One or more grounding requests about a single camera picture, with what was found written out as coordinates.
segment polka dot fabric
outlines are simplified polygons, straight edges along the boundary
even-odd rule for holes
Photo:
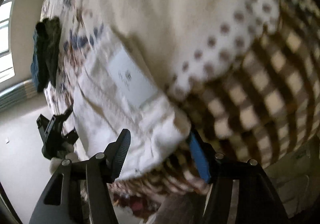
[[[182,101],[197,84],[222,76],[261,36],[263,28],[275,32],[278,6],[279,0],[214,0],[213,4],[206,2],[188,10],[189,17],[182,12],[176,19],[180,27],[189,28],[191,23],[194,27],[180,33],[181,40],[170,61],[174,69],[167,94]]]
[[[195,85],[180,104],[216,151],[243,162],[255,158],[264,168],[297,150],[320,130],[320,48],[315,34],[320,11],[313,0],[281,0],[280,8],[276,32],[256,39],[238,69],[203,86]],[[190,154],[183,160],[180,153],[177,150],[173,155],[180,165],[192,161]],[[148,185],[179,193],[186,185],[167,179],[172,174],[165,173],[172,169],[169,161],[172,158],[156,169],[163,175],[162,182],[153,172],[121,183],[115,191],[144,193]]]

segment dark blue fabric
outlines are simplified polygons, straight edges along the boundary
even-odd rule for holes
[[[61,27],[58,17],[45,19],[36,25],[33,34],[34,52],[31,64],[32,81],[42,92],[49,81],[56,86]]]

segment bed sheet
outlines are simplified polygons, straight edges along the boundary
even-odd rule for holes
[[[62,23],[56,88],[49,84],[44,91],[48,105],[55,114],[62,113],[73,103],[73,91],[78,76],[81,74],[82,65],[94,45],[99,42],[105,29],[105,25],[101,23],[100,14],[92,12],[88,6],[83,6],[83,2],[84,0],[45,0],[43,4],[41,19],[58,16]],[[248,71],[246,72],[240,66],[240,69],[235,69],[234,72],[240,71],[247,78],[240,79],[239,74],[229,72],[222,80],[209,82],[198,90],[194,90],[185,102],[180,104],[181,108],[187,111],[201,135],[214,137],[206,141],[210,142],[216,150],[242,161],[250,157],[258,158],[265,167],[288,152],[298,149],[319,130],[320,74],[316,61],[319,59],[320,51],[317,43],[314,43],[315,39],[318,41],[318,38],[308,36],[308,33],[314,32],[319,26],[319,9],[312,0],[281,0],[280,7],[282,13],[277,34],[257,39],[252,47],[253,51],[249,52],[251,55],[247,55],[246,59],[241,61],[241,66],[244,65],[245,70],[248,67],[254,70],[252,75],[251,72],[247,73]],[[302,38],[308,44],[297,47],[297,41],[301,43]],[[302,55],[302,63],[297,59],[299,56],[296,54],[288,55],[290,48],[301,49],[299,55]],[[306,55],[306,50],[309,52],[309,49],[314,51],[310,57]],[[264,53],[264,57],[257,57],[259,53]],[[299,65],[292,66],[292,61],[297,61]],[[284,82],[283,88],[278,87],[279,81],[273,82],[274,79],[268,81],[268,78],[267,82],[263,81],[266,78],[265,71],[273,73],[276,80],[281,80],[282,77],[287,77],[289,80],[287,83]],[[255,92],[256,97],[264,100],[260,100],[258,104],[250,103],[250,100],[256,98],[250,97],[243,99],[240,106],[234,104],[231,98],[235,93],[236,95],[237,93],[243,94],[243,89],[239,86],[245,88],[247,92],[252,86],[255,86],[257,79],[264,86]],[[291,95],[289,99],[284,100],[284,104],[277,103],[284,88],[288,90],[287,93],[295,92],[297,85],[291,86],[290,79],[293,81],[298,79],[297,96]],[[275,118],[254,116],[254,113],[261,108],[261,103],[264,102],[264,111],[266,108],[271,111],[274,109]],[[230,117],[228,115],[225,119],[225,113],[221,111],[227,111]],[[240,135],[233,135],[229,139],[218,139],[215,129],[218,121],[214,121],[218,117],[215,117],[215,113],[221,116],[223,126],[228,124],[231,126],[231,130],[223,128],[224,131],[233,132],[239,130],[239,125],[245,124],[241,121],[243,120],[242,112],[245,118],[253,115],[255,120],[263,124],[249,131],[242,129],[242,132],[239,131]],[[212,120],[215,125],[212,126],[208,120]],[[71,118],[66,122],[65,130],[70,131],[73,127],[74,123]],[[279,140],[270,138],[274,131]],[[110,186],[110,189],[118,193],[152,197],[168,193],[184,194],[189,191],[205,194],[208,186],[199,178],[188,145],[183,142],[175,153],[150,173],[145,174],[142,178],[116,182]]]

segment paper label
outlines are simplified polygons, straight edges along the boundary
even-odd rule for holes
[[[117,87],[136,108],[158,93],[158,88],[144,75],[124,47],[109,62],[107,70]]]

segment bed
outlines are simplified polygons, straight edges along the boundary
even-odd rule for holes
[[[253,37],[218,77],[201,81],[189,77],[190,89],[183,98],[177,96],[181,93],[175,76],[169,85],[159,83],[216,151],[240,161],[254,158],[264,168],[314,137],[320,121],[320,49],[316,33],[320,11],[313,0],[274,1],[278,3],[279,17],[269,17],[267,22],[255,19],[261,34]],[[98,2],[44,0],[41,20],[58,16],[62,24],[56,88],[49,83],[44,91],[54,114],[63,113],[74,103],[74,90],[87,57],[109,30],[110,25],[95,12]],[[208,40],[209,46],[214,44],[213,39]],[[194,55],[201,59],[203,54]],[[183,71],[189,69],[184,64],[181,67]],[[210,74],[210,67],[204,69]],[[74,126],[71,118],[65,131]],[[81,142],[76,147],[80,154],[84,152]],[[119,180],[109,189],[161,201],[168,193],[206,194],[209,186],[199,177],[187,141],[183,140],[150,171]]]

